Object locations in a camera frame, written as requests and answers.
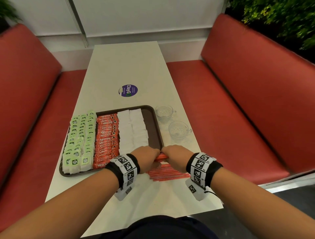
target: forearm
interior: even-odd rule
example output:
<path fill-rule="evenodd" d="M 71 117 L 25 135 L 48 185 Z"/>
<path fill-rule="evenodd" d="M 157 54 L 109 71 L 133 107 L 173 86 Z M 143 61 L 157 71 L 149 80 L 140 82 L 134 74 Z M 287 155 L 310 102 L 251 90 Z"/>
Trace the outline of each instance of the forearm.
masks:
<path fill-rule="evenodd" d="M 315 220 L 224 168 L 214 174 L 211 188 L 261 239 L 315 238 Z"/>
<path fill-rule="evenodd" d="M 0 239 L 80 238 L 118 188 L 114 173 L 103 169 L 13 224 Z"/>

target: red cushion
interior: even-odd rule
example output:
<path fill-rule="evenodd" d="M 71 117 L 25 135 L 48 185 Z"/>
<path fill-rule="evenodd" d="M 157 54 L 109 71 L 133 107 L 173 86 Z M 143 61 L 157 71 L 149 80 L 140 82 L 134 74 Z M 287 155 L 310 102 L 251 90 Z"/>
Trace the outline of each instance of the red cushion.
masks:
<path fill-rule="evenodd" d="M 45 202 L 86 70 L 62 73 L 0 198 L 0 231 Z"/>
<path fill-rule="evenodd" d="M 22 24 L 0 35 L 0 52 L 1 183 L 41 111 L 61 65 Z"/>
<path fill-rule="evenodd" d="M 202 61 L 167 66 L 201 151 L 256 184 L 289 176 Z"/>
<path fill-rule="evenodd" d="M 223 14 L 202 57 L 292 171 L 315 169 L 315 65 Z"/>

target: glass cup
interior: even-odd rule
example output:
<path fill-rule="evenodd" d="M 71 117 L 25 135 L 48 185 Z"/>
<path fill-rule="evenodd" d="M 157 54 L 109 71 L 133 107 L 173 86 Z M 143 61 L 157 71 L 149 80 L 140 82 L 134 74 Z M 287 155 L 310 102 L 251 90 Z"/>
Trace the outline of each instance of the glass cup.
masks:
<path fill-rule="evenodd" d="M 174 121 L 169 125 L 169 134 L 176 142 L 183 140 L 191 133 L 192 129 L 190 129 L 184 122 Z"/>
<path fill-rule="evenodd" d="M 176 113 L 176 110 L 173 110 L 173 108 L 170 105 L 157 106 L 155 108 L 155 114 L 157 116 L 157 119 L 162 124 L 167 123 L 174 113 Z"/>

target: seat backrest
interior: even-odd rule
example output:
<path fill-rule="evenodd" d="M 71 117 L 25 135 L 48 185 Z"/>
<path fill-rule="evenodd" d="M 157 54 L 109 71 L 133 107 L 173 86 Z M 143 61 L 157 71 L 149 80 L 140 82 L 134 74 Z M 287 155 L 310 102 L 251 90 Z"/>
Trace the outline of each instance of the seat backrest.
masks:
<path fill-rule="evenodd" d="M 315 65 L 221 14 L 201 56 L 287 166 L 315 169 Z"/>
<path fill-rule="evenodd" d="M 1 186 L 61 72 L 61 65 L 25 25 L 18 24 L 0 35 L 0 72 Z"/>

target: purple sticker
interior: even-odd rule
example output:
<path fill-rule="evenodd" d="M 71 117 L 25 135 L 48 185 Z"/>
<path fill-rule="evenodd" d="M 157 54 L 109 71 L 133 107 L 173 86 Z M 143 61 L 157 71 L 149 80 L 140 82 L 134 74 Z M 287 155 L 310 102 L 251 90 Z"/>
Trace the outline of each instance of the purple sticker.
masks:
<path fill-rule="evenodd" d="M 118 94 L 123 97 L 134 96 L 138 92 L 138 88 L 135 85 L 124 85 L 118 90 Z"/>

